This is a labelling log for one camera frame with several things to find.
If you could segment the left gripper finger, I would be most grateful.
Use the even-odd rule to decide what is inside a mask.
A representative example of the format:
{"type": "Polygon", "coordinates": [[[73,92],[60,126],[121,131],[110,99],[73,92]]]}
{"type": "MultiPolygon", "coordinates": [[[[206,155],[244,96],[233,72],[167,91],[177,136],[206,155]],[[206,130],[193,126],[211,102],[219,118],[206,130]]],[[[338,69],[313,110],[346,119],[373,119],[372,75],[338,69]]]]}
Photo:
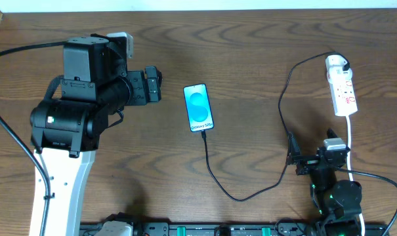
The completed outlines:
{"type": "Polygon", "coordinates": [[[161,83],[158,80],[148,80],[148,101],[159,102],[161,100],[161,83]]]}
{"type": "Polygon", "coordinates": [[[159,84],[162,84],[162,73],[155,66],[146,66],[145,72],[147,78],[156,79],[159,84]]]}

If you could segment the blue Samsung Galaxy smartphone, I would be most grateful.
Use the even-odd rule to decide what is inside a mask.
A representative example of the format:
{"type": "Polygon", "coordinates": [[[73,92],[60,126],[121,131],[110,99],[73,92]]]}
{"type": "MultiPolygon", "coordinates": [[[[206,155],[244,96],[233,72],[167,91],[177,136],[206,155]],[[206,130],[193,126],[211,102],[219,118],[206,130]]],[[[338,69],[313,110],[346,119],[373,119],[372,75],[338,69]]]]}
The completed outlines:
{"type": "Polygon", "coordinates": [[[214,120],[206,84],[190,85],[183,88],[184,101],[191,132],[214,128],[214,120]]]}

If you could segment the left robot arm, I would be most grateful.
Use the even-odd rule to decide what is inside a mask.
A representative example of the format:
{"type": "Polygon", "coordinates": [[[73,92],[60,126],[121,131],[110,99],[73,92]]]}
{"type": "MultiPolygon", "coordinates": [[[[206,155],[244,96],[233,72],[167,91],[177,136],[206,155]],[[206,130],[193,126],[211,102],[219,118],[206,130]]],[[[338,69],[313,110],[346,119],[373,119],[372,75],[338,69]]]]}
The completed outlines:
{"type": "Polygon", "coordinates": [[[154,66],[129,70],[133,37],[125,32],[73,37],[63,46],[64,72],[30,115],[35,173],[31,235],[77,235],[87,178],[109,117],[161,100],[154,66]]]}

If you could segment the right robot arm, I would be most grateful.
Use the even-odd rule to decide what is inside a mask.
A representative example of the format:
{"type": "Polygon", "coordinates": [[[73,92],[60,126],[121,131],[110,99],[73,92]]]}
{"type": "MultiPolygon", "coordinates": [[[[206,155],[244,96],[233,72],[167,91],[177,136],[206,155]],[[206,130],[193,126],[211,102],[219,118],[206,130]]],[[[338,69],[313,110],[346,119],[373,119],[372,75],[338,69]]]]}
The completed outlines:
{"type": "Polygon", "coordinates": [[[313,155],[303,155],[292,133],[288,134],[287,163],[297,175],[309,175],[311,198],[320,218],[306,228],[307,235],[360,235],[357,216],[362,212],[362,187],[352,180],[338,180],[335,172],[346,164],[350,148],[332,129],[313,155]]]}

